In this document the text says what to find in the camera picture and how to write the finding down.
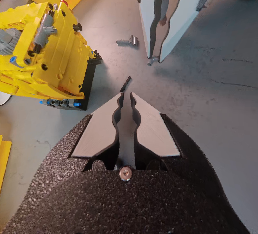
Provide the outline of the black lego axle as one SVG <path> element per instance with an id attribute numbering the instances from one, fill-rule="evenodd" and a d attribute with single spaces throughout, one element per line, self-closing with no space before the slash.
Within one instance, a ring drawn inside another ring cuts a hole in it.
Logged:
<path id="1" fill-rule="evenodd" d="M 119 91 L 120 93 L 123 93 L 126 90 L 130 81 L 131 81 L 131 76 L 128 76 L 127 80 L 125 81 L 125 83 L 123 84 L 123 86 L 121 87 L 121 89 Z"/>

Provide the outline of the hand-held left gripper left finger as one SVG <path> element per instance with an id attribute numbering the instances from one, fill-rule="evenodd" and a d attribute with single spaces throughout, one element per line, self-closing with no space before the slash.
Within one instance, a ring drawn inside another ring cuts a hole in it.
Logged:
<path id="1" fill-rule="evenodd" d="M 124 93 L 120 92 L 90 114 L 69 158 L 88 160 L 84 171 L 101 160 L 107 170 L 114 170 L 119 155 L 118 122 L 121 120 Z"/>

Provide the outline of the yellow lego robot model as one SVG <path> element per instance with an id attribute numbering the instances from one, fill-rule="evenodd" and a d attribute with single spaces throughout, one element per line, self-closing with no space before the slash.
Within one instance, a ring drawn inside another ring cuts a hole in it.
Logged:
<path id="1" fill-rule="evenodd" d="M 9 8 L 0 14 L 0 91 L 40 99 L 48 107 L 86 111 L 102 58 L 61 0 Z"/>

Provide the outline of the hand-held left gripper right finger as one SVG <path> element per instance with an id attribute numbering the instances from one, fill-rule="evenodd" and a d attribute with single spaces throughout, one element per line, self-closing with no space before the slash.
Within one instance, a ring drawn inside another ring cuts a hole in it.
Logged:
<path id="1" fill-rule="evenodd" d="M 130 94 L 134 132 L 134 160 L 137 170 L 145 170 L 151 161 L 180 158 L 180 150 L 174 141 L 161 112 L 134 92 Z"/>

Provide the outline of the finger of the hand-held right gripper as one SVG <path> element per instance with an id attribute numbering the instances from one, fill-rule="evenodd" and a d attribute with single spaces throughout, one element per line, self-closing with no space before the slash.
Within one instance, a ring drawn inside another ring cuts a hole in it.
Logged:
<path id="1" fill-rule="evenodd" d="M 156 28 L 159 22 L 157 16 L 160 15 L 160 12 L 155 12 L 155 10 L 155 0 L 139 0 L 139 11 L 147 58 L 152 58 L 156 43 Z"/>
<path id="2" fill-rule="evenodd" d="M 169 20 L 169 31 L 162 42 L 159 62 L 170 54 L 183 34 L 198 15 L 199 0 L 178 0 L 177 7 Z"/>

